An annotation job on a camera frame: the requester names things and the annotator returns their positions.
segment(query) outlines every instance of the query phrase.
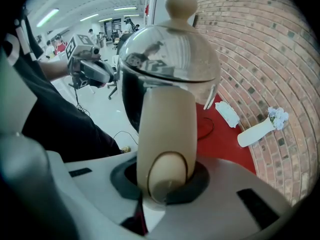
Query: white vase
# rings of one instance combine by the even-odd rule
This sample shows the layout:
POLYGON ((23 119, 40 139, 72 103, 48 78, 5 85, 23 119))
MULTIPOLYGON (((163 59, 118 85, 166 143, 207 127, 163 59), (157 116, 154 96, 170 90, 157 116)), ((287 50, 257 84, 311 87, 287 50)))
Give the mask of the white vase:
POLYGON ((249 146, 258 140, 260 140, 263 136, 265 136, 267 133, 275 130, 276 128, 270 121, 270 118, 268 117, 263 122, 252 126, 251 128, 245 130, 244 132, 240 133, 238 135, 238 143, 241 147, 249 146))

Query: wire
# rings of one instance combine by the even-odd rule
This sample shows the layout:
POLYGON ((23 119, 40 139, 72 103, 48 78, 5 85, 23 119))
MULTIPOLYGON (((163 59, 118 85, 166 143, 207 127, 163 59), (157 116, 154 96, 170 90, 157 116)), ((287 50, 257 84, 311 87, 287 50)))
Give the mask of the wire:
POLYGON ((129 134, 131 136, 131 138, 133 139, 134 143, 138 145, 138 143, 135 141, 134 137, 132 137, 132 135, 129 132, 125 131, 125 130, 118 131, 116 133, 116 135, 114 135, 113 138, 115 138, 119 133, 127 133, 127 134, 129 134))
POLYGON ((197 139, 198 141, 201 141, 201 140, 204 140, 204 139, 208 138, 209 135, 210 135, 210 134, 214 131, 214 129, 215 129, 215 123, 214 123, 214 121, 212 121, 211 118, 204 117, 203 119, 207 119, 207 120, 210 120, 210 121, 211 121, 211 123, 212 123, 212 129, 211 129, 207 134, 205 134, 204 136, 199 137, 199 138, 197 139))
POLYGON ((76 88, 73 88, 73 89, 74 89, 75 99, 76 99, 76 106, 75 106, 75 107, 76 107, 78 110, 80 110, 82 113, 84 113, 84 114, 88 113, 88 116, 90 117, 90 112, 89 112, 88 110, 86 110, 85 108, 83 108, 83 107, 79 104, 76 88))

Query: flower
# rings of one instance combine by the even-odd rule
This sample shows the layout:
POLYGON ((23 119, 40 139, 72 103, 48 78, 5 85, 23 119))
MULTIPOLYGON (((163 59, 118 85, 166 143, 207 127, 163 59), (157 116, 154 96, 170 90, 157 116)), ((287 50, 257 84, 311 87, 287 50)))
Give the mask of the flower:
POLYGON ((269 118, 273 126, 277 130, 282 130, 284 127, 284 122, 289 119, 289 114, 284 111, 282 107, 273 108, 272 106, 268 108, 269 118))

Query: ceiling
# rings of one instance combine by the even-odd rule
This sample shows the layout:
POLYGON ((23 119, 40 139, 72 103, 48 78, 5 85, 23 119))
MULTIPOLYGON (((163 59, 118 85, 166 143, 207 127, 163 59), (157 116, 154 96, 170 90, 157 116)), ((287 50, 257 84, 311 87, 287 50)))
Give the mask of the ceiling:
POLYGON ((99 14, 94 17, 96 21, 131 14, 143 16, 145 0, 27 0, 26 7, 29 10, 28 19, 32 29, 40 33, 70 27, 94 14, 99 14), (137 7, 137 9, 114 11, 121 7, 137 7), (54 8, 58 8, 59 12, 43 26, 36 27, 37 23, 54 8))

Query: brick wall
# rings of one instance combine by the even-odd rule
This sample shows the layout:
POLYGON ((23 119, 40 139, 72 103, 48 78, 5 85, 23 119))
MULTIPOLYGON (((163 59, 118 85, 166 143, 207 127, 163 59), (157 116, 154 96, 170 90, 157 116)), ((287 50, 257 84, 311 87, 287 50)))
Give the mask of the brick wall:
POLYGON ((292 204, 315 183, 320 148, 320 56, 291 0, 197 0, 195 27, 221 62, 219 94, 248 129, 267 108, 289 113, 283 130, 250 147, 258 177, 292 204))

